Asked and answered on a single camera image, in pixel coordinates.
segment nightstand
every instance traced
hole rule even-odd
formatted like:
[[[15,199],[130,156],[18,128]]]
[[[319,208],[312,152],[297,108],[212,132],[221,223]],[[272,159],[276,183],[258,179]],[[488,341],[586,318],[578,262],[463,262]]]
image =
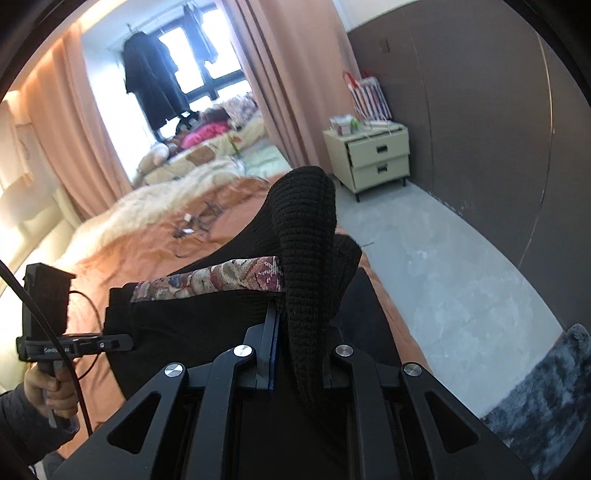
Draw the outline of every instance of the nightstand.
[[[387,181],[410,175],[408,165],[408,129],[400,124],[374,128],[354,135],[339,137],[334,130],[325,130],[324,141],[329,150],[333,173],[355,194]]]

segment striped bag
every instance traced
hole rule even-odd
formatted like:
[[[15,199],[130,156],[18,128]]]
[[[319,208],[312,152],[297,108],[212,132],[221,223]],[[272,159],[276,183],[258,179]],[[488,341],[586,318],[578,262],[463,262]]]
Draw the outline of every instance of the striped bag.
[[[367,77],[358,82],[349,72],[343,72],[343,78],[353,95],[355,109],[362,119],[392,119],[392,113],[376,77]]]

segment pink clothing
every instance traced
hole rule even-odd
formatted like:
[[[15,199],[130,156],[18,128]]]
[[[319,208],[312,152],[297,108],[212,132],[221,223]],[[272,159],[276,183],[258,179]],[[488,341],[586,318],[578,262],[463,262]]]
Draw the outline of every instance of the pink clothing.
[[[183,138],[181,147],[183,147],[183,149],[194,147],[206,140],[223,135],[229,130],[230,126],[227,121],[212,122],[211,124],[203,125],[201,128],[198,128]]]

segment curtain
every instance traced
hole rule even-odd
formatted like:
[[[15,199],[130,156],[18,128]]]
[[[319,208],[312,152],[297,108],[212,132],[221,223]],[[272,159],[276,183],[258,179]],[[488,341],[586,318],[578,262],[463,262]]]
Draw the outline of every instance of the curtain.
[[[96,216],[131,191],[86,74],[80,28],[72,26],[21,89],[48,163],[81,216]]]
[[[343,71],[359,77],[332,0],[216,0],[271,140],[293,167],[332,172],[322,130],[353,112]]]

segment black cable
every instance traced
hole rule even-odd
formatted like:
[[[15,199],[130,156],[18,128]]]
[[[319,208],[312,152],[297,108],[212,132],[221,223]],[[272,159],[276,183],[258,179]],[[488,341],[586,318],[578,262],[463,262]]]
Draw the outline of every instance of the black cable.
[[[82,292],[80,290],[70,290],[69,291],[69,294],[70,295],[72,295],[73,293],[76,293],[78,295],[82,295],[86,300],[88,300],[88,303],[90,303],[90,306],[92,307],[92,310],[95,313],[96,324],[97,324],[97,327],[99,328],[99,333],[100,333],[102,331],[102,329],[103,329],[103,326],[100,323],[99,309],[96,308],[95,302],[93,302],[86,293],[84,293],[84,292]],[[96,365],[96,361],[99,359],[99,355],[100,355],[100,353],[97,353],[95,355],[95,359],[92,361],[90,367],[88,367],[88,369],[86,370],[86,372],[84,372],[81,376],[78,377],[78,380],[82,380],[86,375],[88,375],[90,373],[90,371],[92,370],[92,368]]]
[[[92,370],[92,368],[96,365],[96,361],[99,359],[99,355],[100,355],[100,353],[97,353],[95,355],[95,359],[90,364],[90,367],[88,367],[88,369],[86,369],[86,372],[84,372],[81,376],[78,377],[79,381],[82,380],[86,375],[88,375],[90,373],[90,370]]]
[[[68,369],[68,372],[72,377],[72,381],[74,382],[74,388],[76,389],[76,395],[78,396],[78,402],[80,403],[80,410],[82,411],[82,416],[84,417],[84,424],[86,426],[88,436],[92,435],[92,425],[90,424],[88,409],[86,408],[86,402],[84,401],[84,395],[82,394],[82,388],[80,387],[80,382],[78,381],[72,359],[67,356],[66,351],[62,347],[60,341],[57,339],[56,334],[53,332],[51,325],[47,321],[45,315],[43,315],[43,312],[39,309],[28,292],[19,283],[19,281],[2,260],[0,260],[0,277],[2,277],[2,279],[13,290],[13,292],[17,294],[17,297],[21,299],[21,301],[30,310],[31,314],[35,317],[35,320],[40,325],[43,332],[47,335],[47,338],[49,338],[49,340],[53,343],[57,353],[59,353],[61,360],[64,362],[64,365]]]
[[[102,324],[100,323],[100,314],[99,314],[99,309],[98,309],[98,308],[96,308],[95,302],[93,302],[93,301],[90,299],[90,297],[89,297],[89,296],[88,296],[86,293],[84,293],[84,292],[81,292],[81,291],[79,291],[79,290],[70,290],[68,293],[69,293],[70,295],[72,295],[73,293],[76,293],[76,294],[78,294],[78,295],[82,295],[82,296],[83,296],[83,297],[84,297],[86,300],[88,300],[88,303],[90,303],[90,306],[92,307],[92,310],[93,310],[93,311],[94,311],[94,313],[95,313],[95,318],[96,318],[96,325],[97,325],[97,327],[99,328],[99,333],[100,333],[100,332],[103,330],[103,326],[102,326]]]

